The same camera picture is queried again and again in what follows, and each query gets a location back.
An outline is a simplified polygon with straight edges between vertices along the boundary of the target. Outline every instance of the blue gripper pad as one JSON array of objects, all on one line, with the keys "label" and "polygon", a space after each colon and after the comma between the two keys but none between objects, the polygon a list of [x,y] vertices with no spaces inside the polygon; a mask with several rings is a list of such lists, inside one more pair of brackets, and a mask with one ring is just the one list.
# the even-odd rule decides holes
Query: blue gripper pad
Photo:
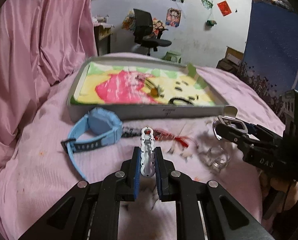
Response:
[{"label": "blue gripper pad", "polygon": [[135,197],[135,200],[138,197],[139,194],[139,187],[140,187],[140,155],[141,155],[141,148],[138,149],[137,154],[137,166],[136,166],[136,173],[134,177],[134,189],[133,189],[133,195]]},{"label": "blue gripper pad", "polygon": [[161,184],[161,174],[159,169],[159,160],[156,156],[156,149],[154,149],[154,155],[155,155],[155,170],[156,170],[156,189],[158,191],[159,199],[161,200],[162,195],[162,184]]}]

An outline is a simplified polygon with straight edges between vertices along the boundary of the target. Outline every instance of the black chair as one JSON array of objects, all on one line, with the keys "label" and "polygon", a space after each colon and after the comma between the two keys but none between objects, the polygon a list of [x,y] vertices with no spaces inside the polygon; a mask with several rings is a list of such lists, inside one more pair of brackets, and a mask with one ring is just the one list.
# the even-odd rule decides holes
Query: black chair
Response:
[{"label": "black chair", "polygon": [[153,48],[153,51],[158,51],[157,47],[168,47],[172,44],[171,41],[161,39],[163,31],[168,29],[159,29],[157,37],[144,38],[144,36],[150,35],[153,31],[151,14],[139,9],[134,9],[134,12],[136,17],[136,30],[133,33],[135,36],[135,42],[145,48],[148,48],[148,56],[150,56],[151,48]]}]

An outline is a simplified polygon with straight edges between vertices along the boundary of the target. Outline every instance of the screw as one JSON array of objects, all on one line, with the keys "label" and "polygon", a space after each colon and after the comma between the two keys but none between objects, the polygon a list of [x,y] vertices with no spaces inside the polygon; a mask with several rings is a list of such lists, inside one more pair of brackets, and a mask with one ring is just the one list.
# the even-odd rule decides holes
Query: screw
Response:
[{"label": "screw", "polygon": [[180,175],[181,175],[181,172],[180,171],[172,171],[171,172],[171,176],[172,177],[176,177],[177,178],[177,177],[180,177]]},{"label": "screw", "polygon": [[209,186],[210,187],[218,187],[218,182],[216,182],[215,180],[211,180],[211,181],[209,181]]},{"label": "screw", "polygon": [[117,171],[116,174],[115,174],[115,176],[117,178],[123,178],[125,176],[125,173],[123,171]]},{"label": "screw", "polygon": [[88,182],[86,182],[85,180],[81,180],[81,181],[78,182],[77,185],[78,185],[79,188],[84,188],[88,185]]}]

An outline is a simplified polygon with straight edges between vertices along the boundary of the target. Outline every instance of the plastic stool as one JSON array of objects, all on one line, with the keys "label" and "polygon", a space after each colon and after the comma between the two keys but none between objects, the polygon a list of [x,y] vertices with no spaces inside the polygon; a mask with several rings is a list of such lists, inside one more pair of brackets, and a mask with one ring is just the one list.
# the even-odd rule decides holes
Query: plastic stool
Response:
[{"label": "plastic stool", "polygon": [[181,53],[170,50],[166,53],[164,60],[181,63]]}]

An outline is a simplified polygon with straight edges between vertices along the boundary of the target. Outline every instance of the red paper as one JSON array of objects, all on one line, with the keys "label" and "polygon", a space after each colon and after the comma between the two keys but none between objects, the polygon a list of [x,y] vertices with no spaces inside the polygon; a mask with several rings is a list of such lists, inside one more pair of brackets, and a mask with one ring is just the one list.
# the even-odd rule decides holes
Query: red paper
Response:
[{"label": "red paper", "polygon": [[226,15],[232,13],[232,11],[230,10],[230,7],[229,7],[227,1],[220,2],[217,5],[218,5],[220,11],[222,12],[222,15],[223,16],[226,16]]}]

